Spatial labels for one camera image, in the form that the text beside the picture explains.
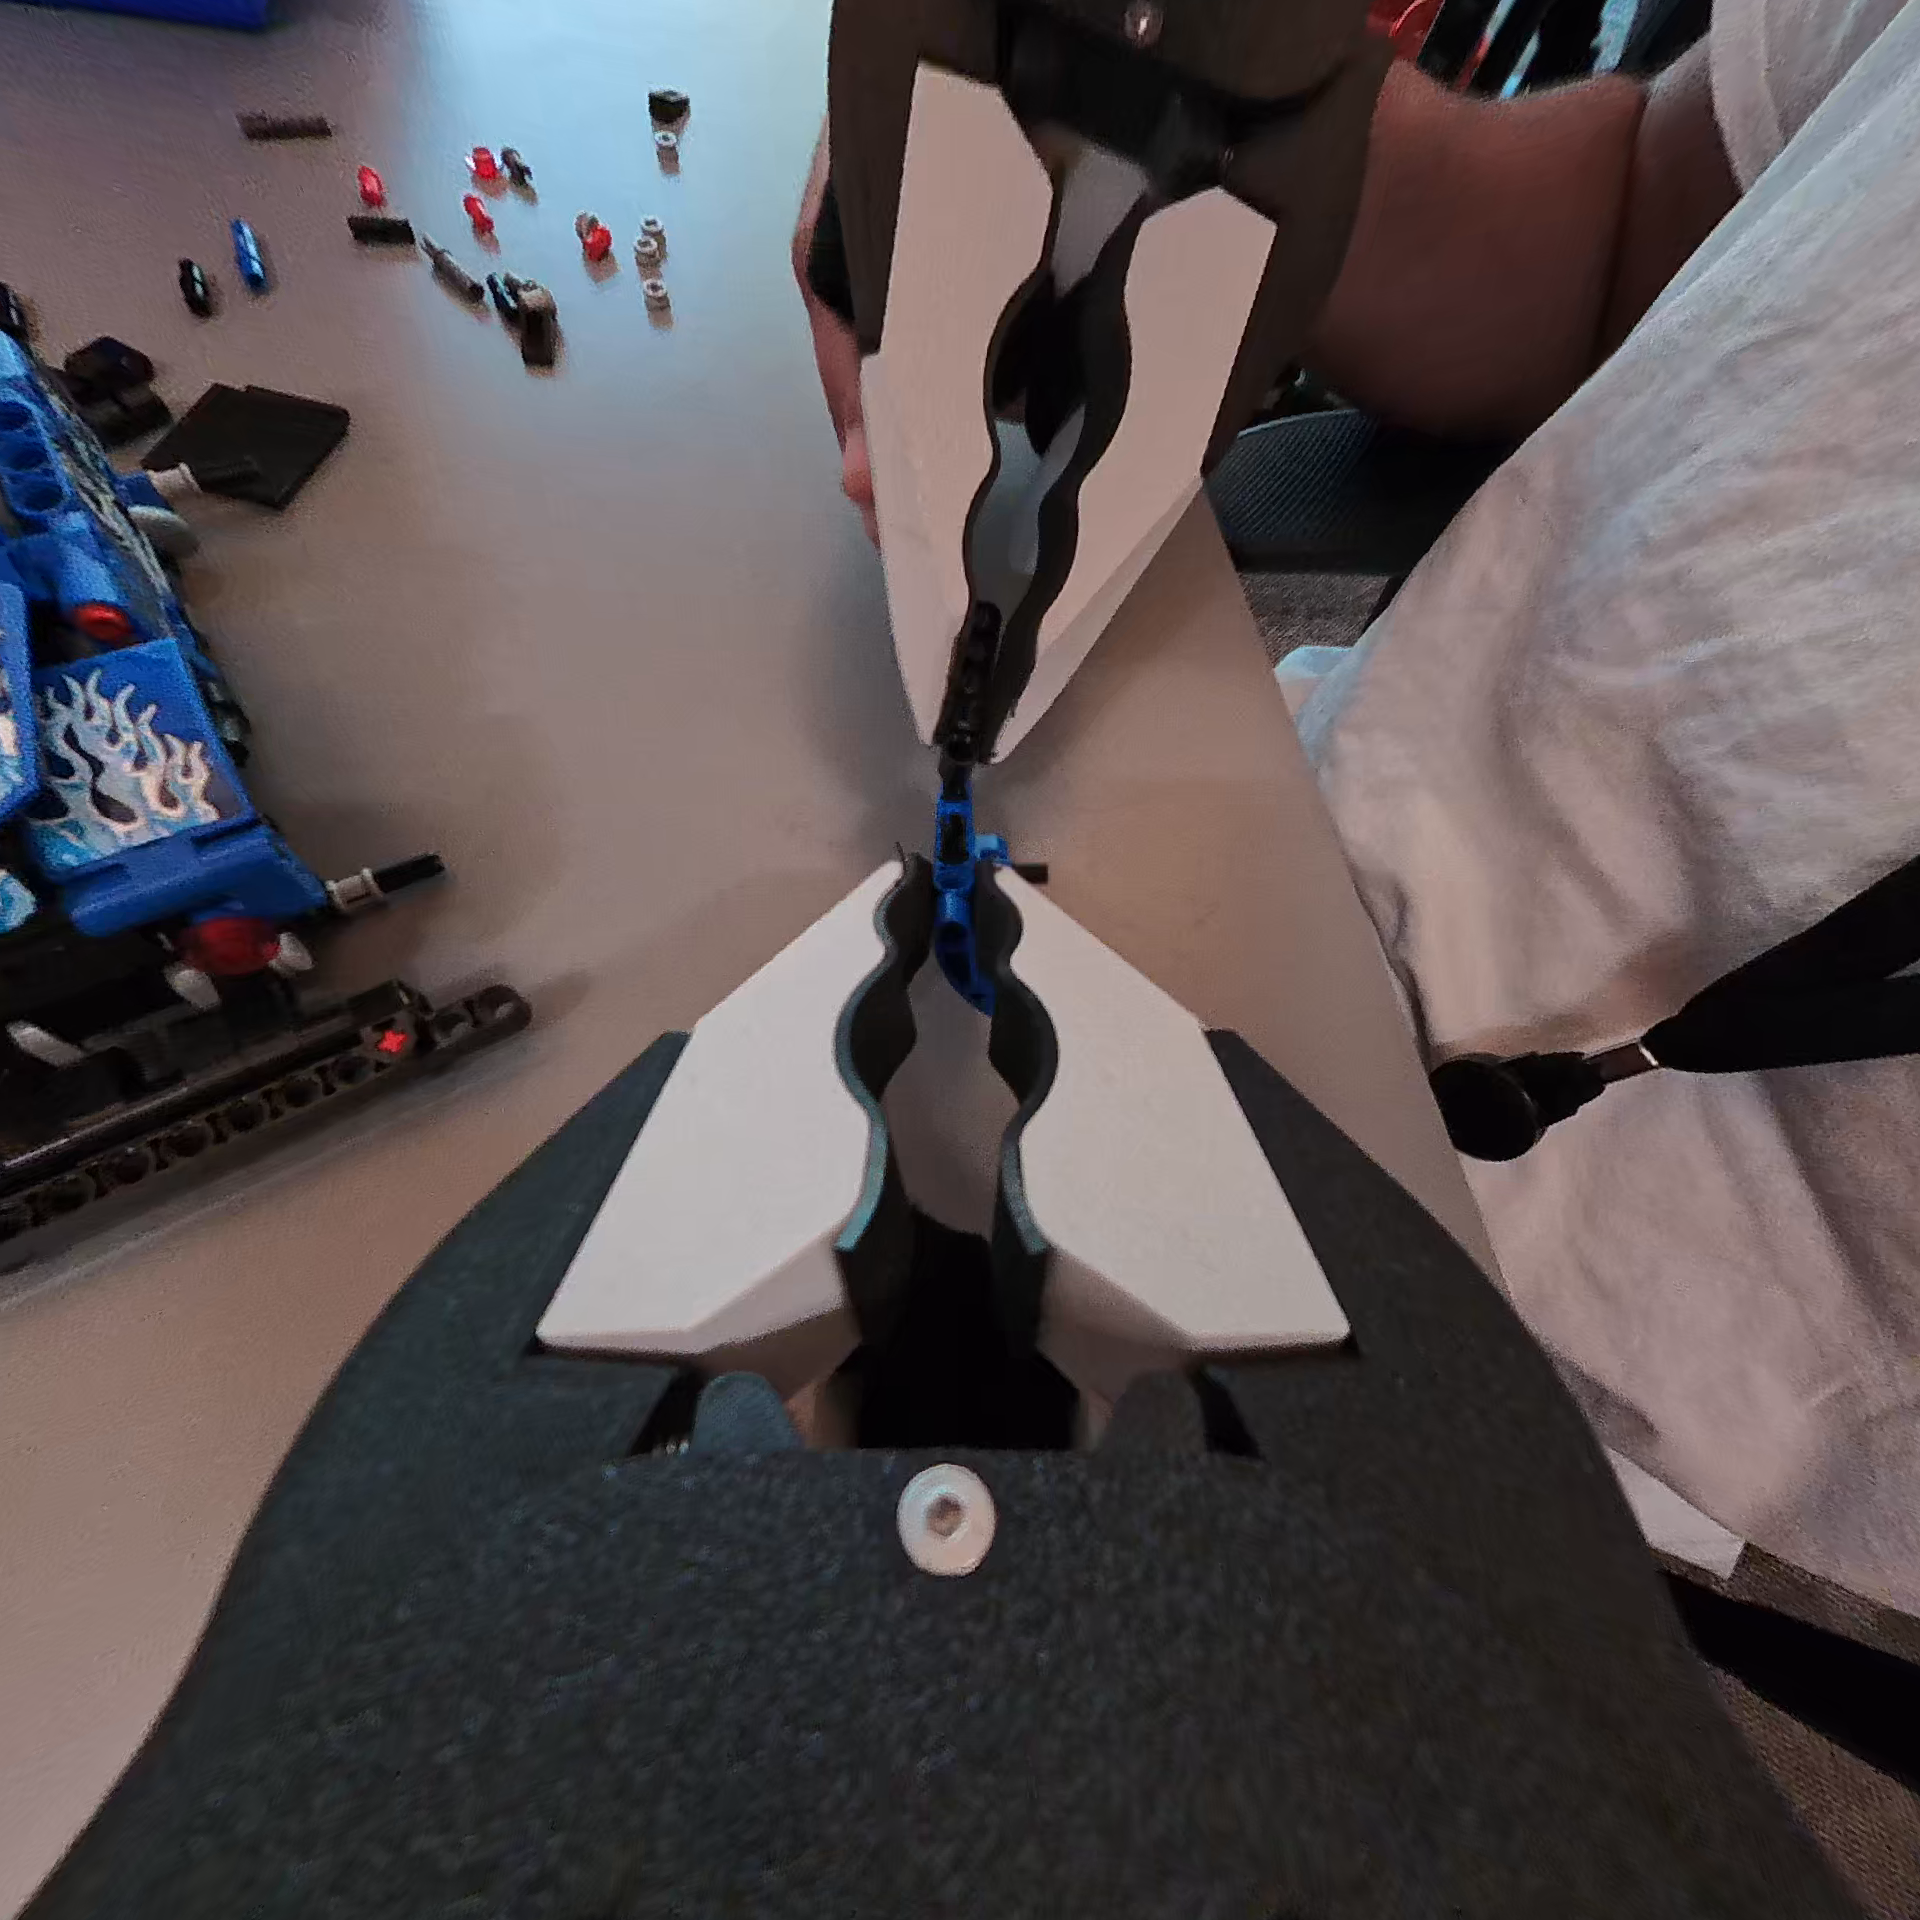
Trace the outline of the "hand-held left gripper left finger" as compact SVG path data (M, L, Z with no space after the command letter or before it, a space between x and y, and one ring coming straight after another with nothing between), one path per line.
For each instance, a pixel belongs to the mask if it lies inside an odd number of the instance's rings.
M686 1037L543 1309L559 1357L807 1396L903 1309L882 1097L913 1050L922 859L884 859Z

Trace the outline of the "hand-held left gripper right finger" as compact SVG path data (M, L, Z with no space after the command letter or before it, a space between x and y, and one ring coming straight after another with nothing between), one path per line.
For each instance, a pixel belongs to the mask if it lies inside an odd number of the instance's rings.
M1110 1413L1137 1379L1350 1339L1212 1032L1043 889L977 894L996 1149L994 1287L1016 1347Z

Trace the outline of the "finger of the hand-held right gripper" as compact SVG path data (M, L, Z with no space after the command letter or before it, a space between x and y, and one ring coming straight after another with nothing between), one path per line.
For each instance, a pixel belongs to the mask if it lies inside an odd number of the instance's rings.
M987 363L1046 260L1053 182L994 82L922 62L909 104L879 349L859 393L893 657L930 742L972 620L969 524L996 472Z
M986 760L1062 693L1202 482L1273 223L1234 196L1134 214L1084 279L1084 400L1046 452L1029 589L1004 622Z

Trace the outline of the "blue lego beam piece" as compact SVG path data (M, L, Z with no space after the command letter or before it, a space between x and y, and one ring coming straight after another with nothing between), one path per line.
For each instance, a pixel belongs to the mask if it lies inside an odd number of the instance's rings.
M982 833L973 819L973 766L939 760L939 796L933 806L933 922L930 957L946 982L982 1017L990 1017L996 989L990 967L979 960L973 894L979 872L1010 859L1003 833Z

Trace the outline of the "blue flame lego truck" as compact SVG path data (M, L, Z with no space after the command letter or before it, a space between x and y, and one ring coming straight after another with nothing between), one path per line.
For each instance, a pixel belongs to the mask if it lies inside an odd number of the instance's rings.
M334 926L442 877L316 874L180 589L187 469L119 472L3 322L3 1272L316 1117L513 1039L512 986L312 982Z

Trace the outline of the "person's right forearm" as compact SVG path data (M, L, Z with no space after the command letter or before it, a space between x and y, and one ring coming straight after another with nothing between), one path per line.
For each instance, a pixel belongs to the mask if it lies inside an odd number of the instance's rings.
M1514 100L1393 62L1302 366L1450 439L1522 439L1627 336L1739 184L1710 46Z

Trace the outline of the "black lego panel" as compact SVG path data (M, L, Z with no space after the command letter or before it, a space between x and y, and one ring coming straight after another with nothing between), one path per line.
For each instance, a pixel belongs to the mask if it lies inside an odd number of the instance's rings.
M139 469L160 473L182 466L199 490L280 513L347 430L346 404L214 383L160 430Z

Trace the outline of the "small black lego connector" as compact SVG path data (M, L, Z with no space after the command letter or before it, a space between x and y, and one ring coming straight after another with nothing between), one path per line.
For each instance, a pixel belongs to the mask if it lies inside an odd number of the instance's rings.
M93 336L60 363L60 383L76 417L107 447L132 446L170 424L173 410L153 389L153 363L116 336Z

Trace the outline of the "person's right hand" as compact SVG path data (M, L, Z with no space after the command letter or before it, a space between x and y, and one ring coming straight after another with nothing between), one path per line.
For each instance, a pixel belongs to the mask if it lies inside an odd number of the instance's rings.
M816 377L823 384L823 403L840 446L840 487L859 517L862 534L877 544L877 500L870 482L870 452L862 422L862 383L859 366L862 353L857 349L857 333L824 300L810 287L807 262L810 242L820 223L824 187L827 187L827 124L820 124L814 152L807 157L807 177L803 182L803 200L797 226L790 234L790 267L799 284L799 300L807 322L810 353Z

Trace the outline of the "white shirt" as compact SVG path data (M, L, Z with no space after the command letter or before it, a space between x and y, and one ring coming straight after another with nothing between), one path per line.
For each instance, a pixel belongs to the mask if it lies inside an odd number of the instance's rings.
M1917 4L1702 43L1734 209L1279 667L1430 1059L1633 1039L1917 854ZM1654 1074L1464 1176L1612 1450L1917 1614L1917 1059Z

